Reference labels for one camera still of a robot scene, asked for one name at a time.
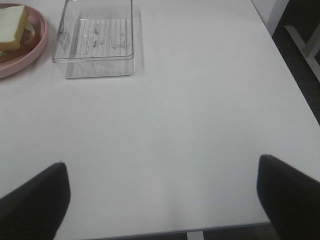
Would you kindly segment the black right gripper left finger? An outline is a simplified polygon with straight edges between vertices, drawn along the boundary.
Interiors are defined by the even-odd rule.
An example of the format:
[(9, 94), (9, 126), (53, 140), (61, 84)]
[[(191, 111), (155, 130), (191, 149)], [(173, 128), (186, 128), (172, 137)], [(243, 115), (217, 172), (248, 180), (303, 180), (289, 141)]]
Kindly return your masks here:
[(70, 201), (67, 166), (56, 162), (0, 199), (0, 238), (54, 239)]

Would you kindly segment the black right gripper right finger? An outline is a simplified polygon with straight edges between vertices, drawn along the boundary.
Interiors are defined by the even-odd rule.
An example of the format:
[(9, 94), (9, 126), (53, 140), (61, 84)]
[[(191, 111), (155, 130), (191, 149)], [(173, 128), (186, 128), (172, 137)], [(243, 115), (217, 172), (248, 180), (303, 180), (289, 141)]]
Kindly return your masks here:
[(320, 238), (320, 183), (284, 161), (259, 158), (256, 190), (267, 217), (282, 240)]

